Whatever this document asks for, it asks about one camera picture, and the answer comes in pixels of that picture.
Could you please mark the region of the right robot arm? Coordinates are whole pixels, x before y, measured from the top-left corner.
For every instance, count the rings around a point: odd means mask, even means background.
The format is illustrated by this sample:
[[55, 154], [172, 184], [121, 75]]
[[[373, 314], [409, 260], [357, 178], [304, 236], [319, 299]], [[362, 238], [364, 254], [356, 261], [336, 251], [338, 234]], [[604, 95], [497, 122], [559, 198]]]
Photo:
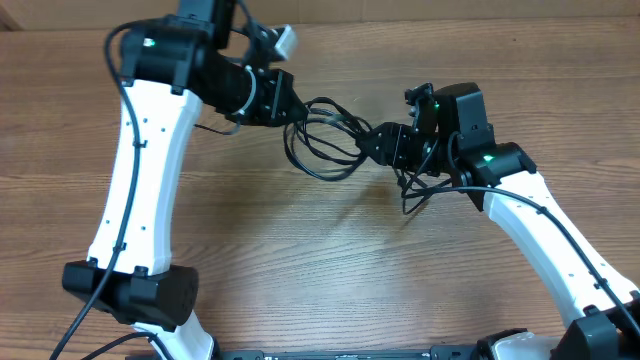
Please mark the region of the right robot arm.
[[358, 140], [400, 171], [401, 196], [466, 194], [515, 243], [550, 293], [565, 332], [511, 329], [480, 339], [470, 359], [636, 359], [639, 288], [610, 265], [551, 194], [516, 143], [497, 143], [477, 84], [408, 89], [410, 126], [386, 122]]

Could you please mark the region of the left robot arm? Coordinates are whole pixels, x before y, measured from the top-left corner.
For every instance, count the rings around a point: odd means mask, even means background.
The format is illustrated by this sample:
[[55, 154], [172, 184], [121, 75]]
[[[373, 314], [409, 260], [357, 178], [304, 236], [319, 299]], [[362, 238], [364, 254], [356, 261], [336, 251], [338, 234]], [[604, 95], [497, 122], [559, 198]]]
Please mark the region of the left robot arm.
[[66, 264], [63, 288], [86, 310], [111, 314], [149, 339], [162, 359], [213, 359], [218, 347], [194, 310], [196, 270], [172, 261], [171, 221], [187, 144], [204, 106], [235, 126], [280, 127], [306, 118], [291, 74], [292, 27], [249, 20], [249, 48], [224, 55], [232, 1], [183, 1], [176, 13], [114, 28], [105, 61], [121, 98], [108, 197], [87, 256]]

